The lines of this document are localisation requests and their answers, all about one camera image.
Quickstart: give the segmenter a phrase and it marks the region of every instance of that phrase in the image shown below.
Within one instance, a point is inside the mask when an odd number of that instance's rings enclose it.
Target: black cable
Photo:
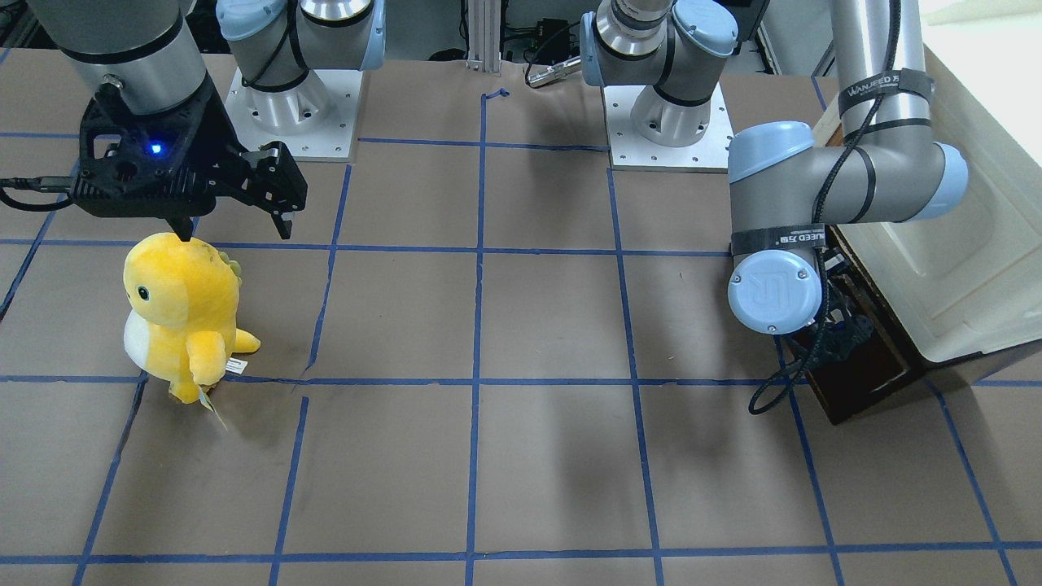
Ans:
[[[470,29],[467,27],[467,0],[460,0],[460,36],[463,38],[463,49],[470,53]]]
[[[19,186],[16,187],[16,189],[32,189],[32,188],[31,187],[23,188]],[[13,199],[9,195],[7,195],[7,192],[5,192],[2,187],[0,187],[0,201],[21,212],[54,212],[55,210],[63,210],[65,207],[72,205],[71,199],[63,199],[61,201],[55,201],[54,203],[25,203],[24,201]]]
[[[282,47],[286,45],[286,40],[290,38],[290,32],[296,24],[296,16],[297,0],[289,0],[286,4],[286,29],[282,30],[282,36],[278,40],[278,45],[275,47],[275,50],[271,52],[268,60],[266,60],[264,66],[260,68],[260,71],[253,76],[253,79],[247,81],[246,76],[243,76],[243,88],[250,88],[256,83],[257,80],[264,77],[264,74],[268,72],[268,68],[271,67],[271,64],[275,63],[275,57],[277,57],[278,53],[282,50]]]
[[[884,56],[883,71],[890,71],[894,67],[894,60],[897,55],[897,38],[900,35],[901,28],[901,0],[890,0],[890,32],[887,38],[887,50]],[[828,197],[828,192],[833,188],[833,182],[835,182],[836,177],[839,175],[840,168],[846,163],[846,160],[850,156],[857,148],[858,143],[865,136],[868,130],[868,126],[872,123],[872,119],[875,118],[875,114],[879,111],[879,106],[883,105],[883,100],[886,98],[885,95],[879,95],[875,97],[872,102],[872,106],[868,109],[868,114],[865,116],[864,122],[862,122],[861,127],[849,141],[846,142],[846,147],[840,154],[839,158],[836,160],[836,164],[828,171],[825,176],[824,182],[821,185],[821,189],[818,190],[818,195],[814,198],[814,210],[811,216],[812,223],[821,222],[821,215],[825,207],[825,198]],[[825,340],[825,333],[828,329],[825,324],[825,317],[828,313],[829,306],[829,292],[830,288],[828,286],[828,272],[825,269],[824,263],[824,252],[821,249],[815,249],[816,264],[818,265],[818,275],[821,277],[821,307],[818,309],[818,314],[815,316],[815,321],[817,322],[817,329],[814,333],[814,338],[811,342],[811,347],[807,350],[802,358],[797,359],[785,366],[783,366],[777,372],[772,374],[770,377],[760,386],[759,389],[752,394],[752,399],[749,400],[749,413],[752,415],[760,415],[770,411],[776,407],[782,400],[792,393],[793,387],[795,387],[799,381],[803,377],[809,370],[808,365],[812,359],[816,359],[818,353],[821,351],[821,345]],[[756,401],[763,396],[767,388],[774,384],[780,379],[786,379],[786,386],[774,398],[772,398],[764,407],[756,407]]]
[[[550,44],[550,41],[553,41],[554,39],[556,39],[557,35],[560,35],[562,32],[565,32],[565,31],[568,31],[568,30],[571,30],[571,29],[575,28],[576,26],[579,25],[580,22],[582,22],[582,21],[575,21],[572,24],[568,25],[567,27],[559,29],[553,34],[547,36],[542,43],[539,44],[539,47],[536,48],[536,52],[531,55],[531,59],[528,59],[527,57],[525,57],[525,63],[528,64],[528,67],[526,67],[525,70],[524,70],[524,84],[525,86],[531,88],[531,83],[528,83],[528,74],[531,73],[531,66],[536,62],[536,59],[539,58],[539,54],[543,52],[543,49],[545,49]]]

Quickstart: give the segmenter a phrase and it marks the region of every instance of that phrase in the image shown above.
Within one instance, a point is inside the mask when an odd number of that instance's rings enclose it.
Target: plush toy spikes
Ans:
[[[209,244],[169,233],[146,238],[127,254],[123,288],[131,311],[124,348],[139,367],[170,381],[170,394],[181,402],[200,400],[214,411],[206,391],[224,375],[228,358],[260,347],[235,327],[241,273],[239,263]]]

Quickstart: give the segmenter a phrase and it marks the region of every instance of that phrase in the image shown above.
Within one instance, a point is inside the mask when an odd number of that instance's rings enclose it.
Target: plush toy tag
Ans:
[[[224,431],[228,431],[228,425],[224,422],[224,419],[221,418],[221,414],[217,412],[217,409],[214,408],[214,404],[209,402],[209,397],[206,396],[206,390],[203,387],[199,387],[199,402],[208,409],[210,413],[217,415],[217,420],[221,422],[221,426],[224,428]]]
[[[238,358],[229,358],[227,364],[224,365],[224,369],[228,372],[234,372],[235,374],[242,374],[246,370],[246,365],[249,364],[245,360],[239,360]]]

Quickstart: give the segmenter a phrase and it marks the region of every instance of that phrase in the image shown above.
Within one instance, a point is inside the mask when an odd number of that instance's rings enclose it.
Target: white metal base plate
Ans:
[[[257,150],[272,141],[282,141],[296,161],[350,163],[354,152],[363,73],[325,69],[315,70],[315,73],[325,83],[336,108],[309,132],[279,136],[268,132],[254,122],[242,87],[243,74],[237,69],[224,103],[239,135],[239,142],[250,150]]]
[[[604,118],[612,147],[612,168],[637,171],[727,172],[727,148],[733,137],[730,117],[717,84],[713,117],[702,140],[688,147],[665,147],[642,137],[629,120],[629,111],[644,86],[604,88]]]

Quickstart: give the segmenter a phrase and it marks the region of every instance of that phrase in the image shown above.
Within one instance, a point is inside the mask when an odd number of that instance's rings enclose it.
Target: white container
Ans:
[[[946,216],[843,226],[920,353],[941,363],[1042,339],[1042,11],[923,26],[936,140],[969,188]]]

